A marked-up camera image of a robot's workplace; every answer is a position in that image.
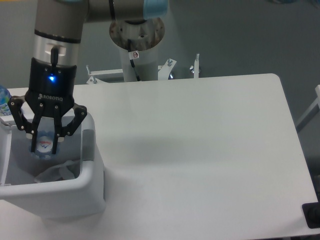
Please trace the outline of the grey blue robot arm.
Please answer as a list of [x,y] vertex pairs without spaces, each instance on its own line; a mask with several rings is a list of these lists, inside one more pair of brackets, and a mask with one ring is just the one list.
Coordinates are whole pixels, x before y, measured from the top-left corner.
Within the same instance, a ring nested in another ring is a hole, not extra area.
[[12,96],[8,107],[17,128],[37,146],[42,118],[54,120],[51,152],[71,136],[87,116],[87,108],[75,103],[73,91],[83,25],[111,21],[131,66],[138,53],[156,43],[154,20],[167,13],[166,0],[40,0],[34,27],[34,54],[25,95]]

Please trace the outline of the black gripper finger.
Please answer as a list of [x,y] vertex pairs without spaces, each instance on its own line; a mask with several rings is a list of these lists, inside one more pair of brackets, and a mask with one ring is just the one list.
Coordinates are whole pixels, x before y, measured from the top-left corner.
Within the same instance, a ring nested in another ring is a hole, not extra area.
[[62,126],[62,115],[58,105],[53,108],[53,119],[54,119],[54,138],[51,153],[55,155],[57,153],[59,138],[65,136],[72,136],[82,121],[87,116],[87,108],[83,105],[74,104],[72,107],[74,112],[74,118],[66,126]]
[[24,96],[12,96],[8,106],[17,128],[20,131],[25,131],[31,137],[30,151],[34,153],[37,145],[38,127],[44,112],[44,103],[40,101],[36,104],[33,120],[29,122],[22,111],[22,106],[25,102]]

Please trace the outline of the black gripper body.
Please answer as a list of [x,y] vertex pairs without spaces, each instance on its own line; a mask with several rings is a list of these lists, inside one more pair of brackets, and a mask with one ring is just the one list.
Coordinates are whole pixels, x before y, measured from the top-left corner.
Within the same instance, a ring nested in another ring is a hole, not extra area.
[[43,104],[43,117],[54,117],[55,106],[60,116],[65,115],[75,104],[73,91],[77,66],[57,65],[31,59],[29,87],[24,95],[25,101],[34,114],[40,112]]

